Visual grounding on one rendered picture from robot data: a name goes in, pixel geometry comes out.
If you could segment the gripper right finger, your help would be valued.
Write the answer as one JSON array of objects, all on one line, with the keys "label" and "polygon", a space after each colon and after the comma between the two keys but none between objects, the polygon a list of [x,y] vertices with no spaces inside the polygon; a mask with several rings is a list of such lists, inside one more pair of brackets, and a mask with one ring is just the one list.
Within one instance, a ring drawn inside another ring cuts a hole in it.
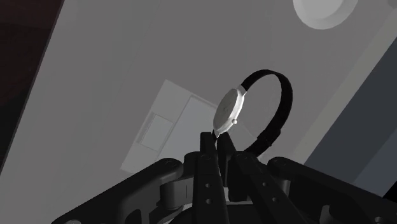
[{"label": "gripper right finger", "polygon": [[284,157],[264,165],[228,134],[218,157],[230,200],[250,199],[261,224],[397,224],[397,203]]}]

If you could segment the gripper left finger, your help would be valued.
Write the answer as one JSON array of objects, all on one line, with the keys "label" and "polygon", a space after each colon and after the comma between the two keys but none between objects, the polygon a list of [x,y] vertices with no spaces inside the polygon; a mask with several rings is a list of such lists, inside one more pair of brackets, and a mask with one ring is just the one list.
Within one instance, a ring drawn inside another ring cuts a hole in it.
[{"label": "gripper left finger", "polygon": [[218,156],[209,132],[181,163],[163,158],[59,216],[51,224],[164,224],[192,204],[183,224],[230,224]]}]

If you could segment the white wristwatch with black strap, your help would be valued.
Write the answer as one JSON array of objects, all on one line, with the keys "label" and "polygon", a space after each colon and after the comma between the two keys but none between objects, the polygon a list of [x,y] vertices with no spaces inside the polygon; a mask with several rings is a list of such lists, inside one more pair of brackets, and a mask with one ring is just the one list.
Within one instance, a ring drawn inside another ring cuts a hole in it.
[{"label": "white wristwatch with black strap", "polygon": [[266,128],[258,135],[255,142],[246,148],[246,151],[258,157],[272,146],[280,136],[281,129],[289,117],[293,104],[293,88],[285,75],[269,69],[260,69],[253,72],[238,87],[229,90],[225,94],[213,118],[213,141],[217,141],[220,135],[228,132],[231,127],[237,124],[247,91],[259,79],[268,75],[276,76],[281,85],[279,106]]}]

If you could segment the white round disc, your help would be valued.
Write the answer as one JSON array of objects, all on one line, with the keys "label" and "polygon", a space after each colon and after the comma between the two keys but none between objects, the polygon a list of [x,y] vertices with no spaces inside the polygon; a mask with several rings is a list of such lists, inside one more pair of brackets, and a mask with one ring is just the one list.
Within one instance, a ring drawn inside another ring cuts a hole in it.
[{"label": "white round disc", "polygon": [[344,22],[358,0],[292,0],[298,18],[308,27],[327,30]]}]

